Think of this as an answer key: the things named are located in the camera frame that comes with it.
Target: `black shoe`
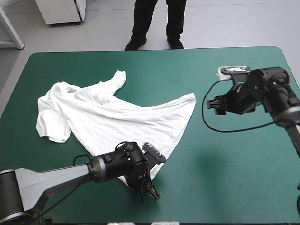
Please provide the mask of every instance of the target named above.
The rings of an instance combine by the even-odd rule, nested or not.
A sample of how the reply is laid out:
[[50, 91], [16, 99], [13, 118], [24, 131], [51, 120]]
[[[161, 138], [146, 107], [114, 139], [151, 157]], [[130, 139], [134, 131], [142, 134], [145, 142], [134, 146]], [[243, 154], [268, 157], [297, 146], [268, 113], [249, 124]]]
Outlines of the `black shoe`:
[[146, 38], [144, 38], [141, 41], [130, 40], [130, 42], [125, 47], [125, 51], [136, 51], [139, 47], [146, 44], [146, 41], [147, 41]]
[[170, 40], [168, 39], [168, 43], [170, 44], [172, 49], [184, 49], [182, 43], [179, 41], [179, 39], [176, 40]]

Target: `table surface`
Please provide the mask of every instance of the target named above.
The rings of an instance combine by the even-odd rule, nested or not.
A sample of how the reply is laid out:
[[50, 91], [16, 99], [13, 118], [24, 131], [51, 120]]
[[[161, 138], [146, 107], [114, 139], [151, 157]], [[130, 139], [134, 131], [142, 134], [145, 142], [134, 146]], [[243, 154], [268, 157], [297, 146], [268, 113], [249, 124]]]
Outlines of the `table surface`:
[[[73, 135], [66, 143], [38, 136], [37, 99], [56, 82], [84, 87], [125, 70], [126, 84], [116, 93], [125, 101], [151, 106], [192, 92], [197, 98], [180, 143], [154, 179], [161, 199], [147, 198], [140, 203], [139, 193], [117, 179], [88, 183], [47, 214], [54, 222], [298, 222], [300, 162], [286, 132], [271, 125], [221, 134], [202, 122], [202, 98], [217, 80], [217, 68], [237, 65], [252, 69], [280, 66], [292, 75], [276, 47], [33, 54], [0, 119], [0, 169], [44, 171], [70, 166], [74, 156], [87, 151]], [[230, 81], [219, 83], [208, 98], [226, 93], [231, 85]], [[291, 87], [300, 96], [292, 77]], [[262, 106], [242, 116], [216, 116], [213, 110], [205, 114], [219, 129], [271, 121]]]

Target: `white t-shirt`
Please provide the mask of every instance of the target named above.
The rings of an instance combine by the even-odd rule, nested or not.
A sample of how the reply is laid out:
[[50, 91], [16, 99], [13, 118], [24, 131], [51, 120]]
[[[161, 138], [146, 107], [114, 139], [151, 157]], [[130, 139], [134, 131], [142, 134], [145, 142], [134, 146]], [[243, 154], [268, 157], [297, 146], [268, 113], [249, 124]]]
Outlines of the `white t-shirt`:
[[[117, 71], [111, 80], [85, 88], [66, 82], [54, 84], [37, 101], [39, 135], [64, 143], [72, 131], [93, 156], [114, 151], [123, 141], [137, 142], [140, 147], [149, 142], [168, 159], [193, 113], [194, 93], [141, 107], [114, 96], [125, 81], [125, 72]], [[152, 179], [162, 165], [151, 170]]]

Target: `white cabinet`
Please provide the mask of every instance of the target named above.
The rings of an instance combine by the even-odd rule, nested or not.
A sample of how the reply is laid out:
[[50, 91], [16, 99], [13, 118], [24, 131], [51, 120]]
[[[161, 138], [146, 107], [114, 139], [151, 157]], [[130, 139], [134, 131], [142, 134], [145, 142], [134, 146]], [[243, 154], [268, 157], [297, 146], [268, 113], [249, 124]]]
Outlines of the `white cabinet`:
[[86, 0], [35, 0], [47, 24], [84, 20]]

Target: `black trousers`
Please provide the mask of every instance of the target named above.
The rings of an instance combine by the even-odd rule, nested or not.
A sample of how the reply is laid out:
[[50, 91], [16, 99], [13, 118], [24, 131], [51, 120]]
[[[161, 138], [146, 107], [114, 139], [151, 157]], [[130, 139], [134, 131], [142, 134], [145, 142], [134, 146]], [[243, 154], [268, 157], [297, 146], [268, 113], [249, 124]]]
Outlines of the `black trousers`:
[[[149, 30], [154, 7], [158, 0], [135, 0], [132, 40], [142, 40]], [[166, 0], [168, 5], [167, 37], [170, 40], [180, 38], [183, 32], [184, 10], [187, 0]]]

